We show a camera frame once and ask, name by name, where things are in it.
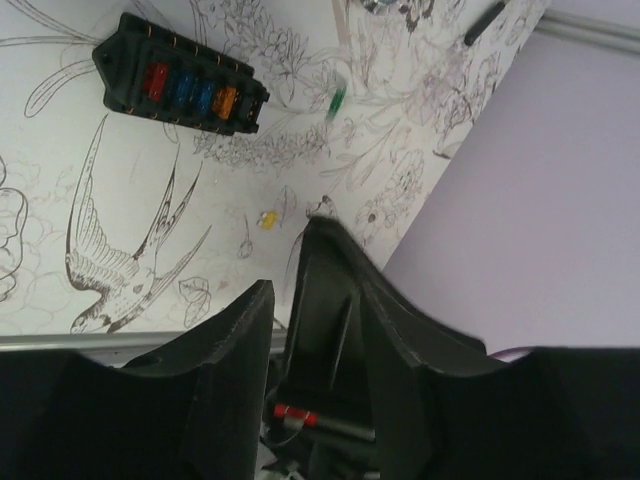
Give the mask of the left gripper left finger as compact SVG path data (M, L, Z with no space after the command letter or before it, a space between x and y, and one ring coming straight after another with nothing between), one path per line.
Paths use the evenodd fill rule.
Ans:
M254 476L274 303L272 283L258 280L220 313L124 366L151 378L195 376L180 445L192 479Z

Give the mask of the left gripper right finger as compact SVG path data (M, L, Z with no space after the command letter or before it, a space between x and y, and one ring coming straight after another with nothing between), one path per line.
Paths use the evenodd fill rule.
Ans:
M337 220L302 235L282 400L315 432L365 449L385 479L501 479L504 448L479 378L482 341L413 306Z

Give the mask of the orange blade fuse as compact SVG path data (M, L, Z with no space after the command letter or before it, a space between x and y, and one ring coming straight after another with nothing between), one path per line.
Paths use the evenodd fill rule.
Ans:
M222 120L228 120L236 100L237 89L233 86L221 87L215 96L211 110Z

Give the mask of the green blade fuse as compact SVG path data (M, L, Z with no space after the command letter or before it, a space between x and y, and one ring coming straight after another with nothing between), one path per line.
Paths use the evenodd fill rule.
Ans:
M332 122L336 118L339 110L343 105L346 91L347 91L347 87L344 84L337 86L331 98L331 102L329 104L329 107L325 116L326 122Z

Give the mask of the black fuse box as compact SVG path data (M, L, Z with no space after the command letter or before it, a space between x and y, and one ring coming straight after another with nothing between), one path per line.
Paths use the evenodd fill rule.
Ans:
M108 109L199 131L254 134L270 97L249 65L131 13L92 59Z

